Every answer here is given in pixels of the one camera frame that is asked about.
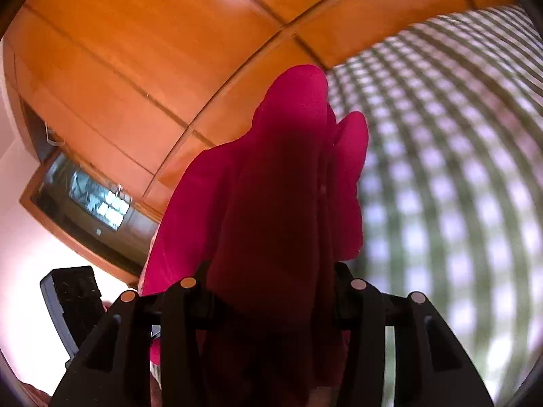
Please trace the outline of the green white checkered bedsheet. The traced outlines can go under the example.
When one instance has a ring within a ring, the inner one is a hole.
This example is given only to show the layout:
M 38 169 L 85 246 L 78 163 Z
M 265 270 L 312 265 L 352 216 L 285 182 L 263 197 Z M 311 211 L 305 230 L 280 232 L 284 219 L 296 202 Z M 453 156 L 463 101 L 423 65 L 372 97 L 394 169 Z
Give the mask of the green white checkered bedsheet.
M 327 73 L 369 127 L 353 273 L 423 292 L 498 406 L 542 349 L 542 39 L 520 5 L 431 18 Z

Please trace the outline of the glossy wooden wardrobe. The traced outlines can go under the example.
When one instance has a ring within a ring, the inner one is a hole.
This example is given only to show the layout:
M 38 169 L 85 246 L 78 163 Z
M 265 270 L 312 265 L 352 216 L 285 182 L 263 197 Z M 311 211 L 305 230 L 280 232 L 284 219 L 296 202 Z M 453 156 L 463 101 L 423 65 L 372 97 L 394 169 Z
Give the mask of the glossy wooden wardrobe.
M 412 23 L 513 0 L 21 0 L 4 37 L 26 103 L 155 213 L 201 151 L 250 126 L 272 81 L 330 69 Z

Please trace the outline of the red knitted garment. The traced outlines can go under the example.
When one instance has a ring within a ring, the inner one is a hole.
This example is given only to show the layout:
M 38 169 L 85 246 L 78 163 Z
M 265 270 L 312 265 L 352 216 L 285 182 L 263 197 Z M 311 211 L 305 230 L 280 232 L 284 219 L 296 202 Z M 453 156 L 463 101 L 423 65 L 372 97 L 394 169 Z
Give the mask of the red knitted garment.
M 304 406 L 340 385 L 350 335 L 334 320 L 334 267 L 362 247 L 362 113 L 337 120 L 315 65 L 276 78 L 241 138 L 200 153 L 169 201 L 140 279 L 167 290 L 202 264 L 245 326 L 204 337 L 213 406 Z

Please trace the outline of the glass panel window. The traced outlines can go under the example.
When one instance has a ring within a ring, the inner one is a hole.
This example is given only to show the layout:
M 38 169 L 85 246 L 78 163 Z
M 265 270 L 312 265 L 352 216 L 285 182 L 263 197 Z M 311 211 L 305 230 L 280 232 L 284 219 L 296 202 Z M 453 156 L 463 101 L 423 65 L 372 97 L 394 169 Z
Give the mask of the glass panel window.
M 136 287 L 158 228 L 122 190 L 98 182 L 64 152 L 25 187 L 21 205 L 48 232 L 111 276 Z

